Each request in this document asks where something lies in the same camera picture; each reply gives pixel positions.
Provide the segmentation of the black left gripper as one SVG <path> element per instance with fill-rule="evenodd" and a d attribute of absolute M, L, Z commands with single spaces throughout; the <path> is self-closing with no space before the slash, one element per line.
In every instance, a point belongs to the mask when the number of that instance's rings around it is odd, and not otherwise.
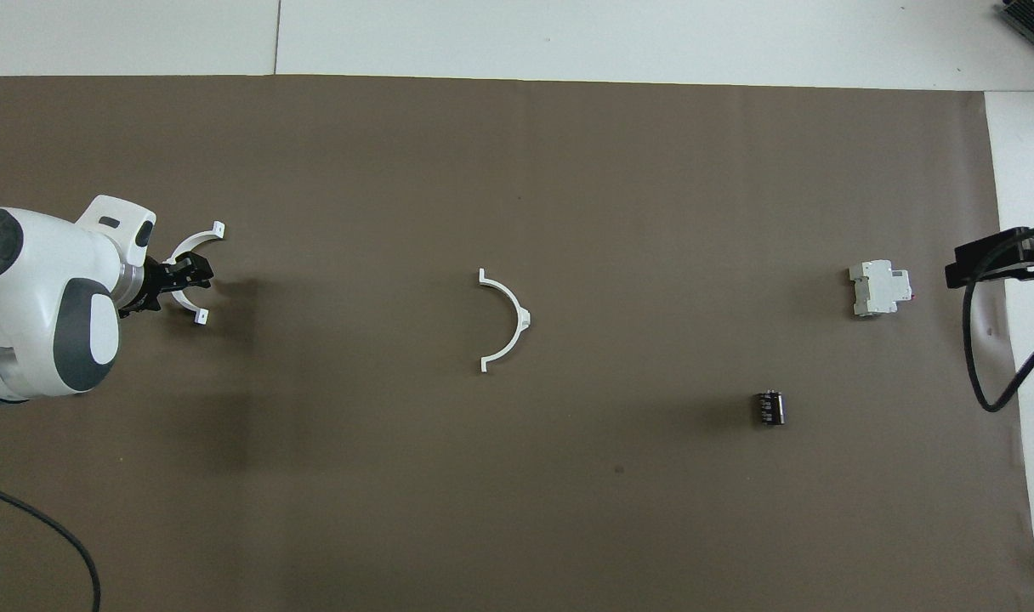
<path fill-rule="evenodd" d="M 125 319 L 139 311 L 159 311 L 159 296 L 190 287 L 205 287 L 214 277 L 209 261 L 199 254 L 180 254 L 164 263 L 151 256 L 140 266 L 126 266 L 117 287 L 117 317 Z"/>

